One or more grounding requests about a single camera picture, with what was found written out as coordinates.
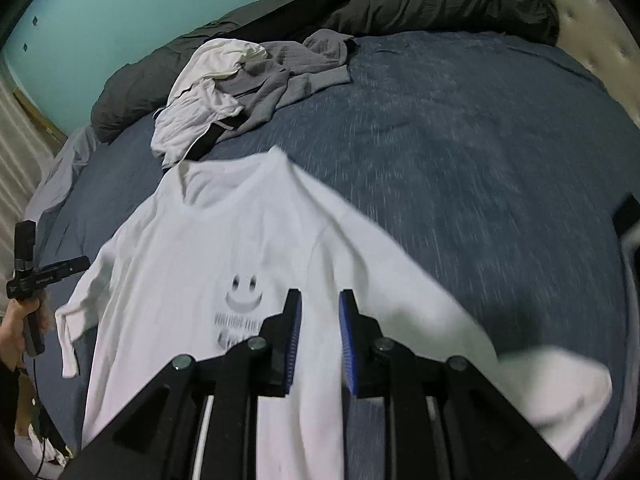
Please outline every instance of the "metal bolt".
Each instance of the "metal bolt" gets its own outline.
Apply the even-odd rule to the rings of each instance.
[[[246,343],[249,350],[262,350],[267,346],[267,340],[260,336],[252,337]]]
[[[460,355],[454,355],[449,358],[449,367],[457,372],[464,372],[469,365],[469,361]]]
[[[389,352],[394,347],[394,342],[388,337],[380,337],[373,342],[373,345],[381,352]]]
[[[180,354],[171,360],[172,366],[176,370],[186,370],[193,363],[193,357],[187,354]]]

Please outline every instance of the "person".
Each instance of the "person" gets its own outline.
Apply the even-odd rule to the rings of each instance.
[[[22,328],[24,318],[40,308],[41,299],[11,300],[0,324],[0,426],[9,442],[15,440],[15,417],[18,406],[18,364],[25,351]],[[47,316],[40,316],[40,331],[47,329]]]

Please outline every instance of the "white curtain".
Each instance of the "white curtain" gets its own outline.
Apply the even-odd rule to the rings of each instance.
[[[6,282],[14,271],[14,226],[47,173],[53,154],[12,92],[13,80],[0,55],[0,316],[8,299]]]

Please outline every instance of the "white clothing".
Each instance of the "white clothing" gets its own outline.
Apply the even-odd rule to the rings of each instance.
[[[302,292],[296,369],[287,398],[259,401],[260,480],[342,478],[344,288],[385,335],[418,355],[466,356],[530,420],[558,422],[548,440],[564,457],[609,399],[606,368],[556,350],[525,357],[535,364],[527,388],[512,387],[486,333],[431,276],[272,148],[172,168],[56,312],[66,377],[78,373],[73,341],[98,325],[83,445],[176,354],[207,359],[257,333],[265,317],[281,312],[289,288]],[[586,371],[566,373],[572,361]],[[567,394],[561,404],[558,391]],[[584,412],[580,399],[595,409]],[[562,426],[569,411],[570,442]]]
[[[198,47],[169,92],[167,106],[204,78],[224,79],[249,59],[264,59],[267,51],[250,41],[215,38]]]
[[[151,152],[162,157],[162,167],[181,161],[211,123],[235,117],[243,106],[235,97],[216,88],[213,79],[201,79],[169,107],[156,112]]]

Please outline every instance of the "tufted headboard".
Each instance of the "tufted headboard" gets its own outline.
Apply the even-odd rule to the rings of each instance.
[[[610,0],[556,0],[558,46],[596,75],[640,127],[640,47]]]

